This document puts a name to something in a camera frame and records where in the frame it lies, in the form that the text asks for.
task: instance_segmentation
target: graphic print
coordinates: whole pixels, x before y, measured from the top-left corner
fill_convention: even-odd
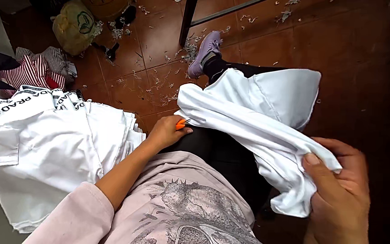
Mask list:
[[[131,244],[155,244],[148,235],[166,225],[167,244],[247,244],[259,242],[252,234],[239,206],[223,193],[187,181],[158,182],[151,186],[151,199],[160,197],[164,206],[155,215],[167,214],[170,219],[142,231]],[[157,220],[154,214],[144,214],[140,230]]]

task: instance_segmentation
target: leg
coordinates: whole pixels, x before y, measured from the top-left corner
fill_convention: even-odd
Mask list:
[[[261,73],[287,69],[281,67],[257,67],[241,63],[229,63],[216,55],[206,61],[203,65],[203,72],[209,77],[209,84],[211,85],[229,68],[240,70],[246,78]]]
[[[213,152],[207,163],[230,182],[256,215],[272,186],[258,173],[251,151],[227,133],[214,130],[213,135]]]
[[[222,60],[219,45],[221,44],[221,35],[219,31],[209,33],[201,43],[197,58],[188,68],[188,75],[197,78],[206,74],[209,77],[209,83],[213,84],[225,70],[235,68],[243,72],[246,78],[256,74],[282,70],[280,67],[256,67],[240,63],[228,63]]]
[[[159,153],[184,151],[197,155],[205,162],[210,160],[213,147],[212,132],[214,129],[190,126],[193,133],[181,138],[173,145],[162,149]]]

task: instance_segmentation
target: stack of white shirts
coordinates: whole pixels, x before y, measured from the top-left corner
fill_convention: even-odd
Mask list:
[[[138,147],[146,135],[134,117],[60,89],[22,85],[0,99],[0,203],[14,229],[32,232]]]

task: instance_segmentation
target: shoe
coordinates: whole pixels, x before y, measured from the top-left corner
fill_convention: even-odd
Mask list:
[[[199,47],[199,52],[195,58],[195,61],[192,62],[188,68],[188,75],[191,78],[198,78],[204,74],[201,62],[210,52],[222,56],[221,52],[219,51],[219,45],[221,43],[221,33],[219,31],[212,31],[204,38],[201,46]]]

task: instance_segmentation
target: shoelace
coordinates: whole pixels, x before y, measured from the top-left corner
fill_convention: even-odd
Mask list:
[[[214,48],[219,49],[219,44],[217,40],[214,40],[213,42],[209,43],[209,50],[213,50]]]

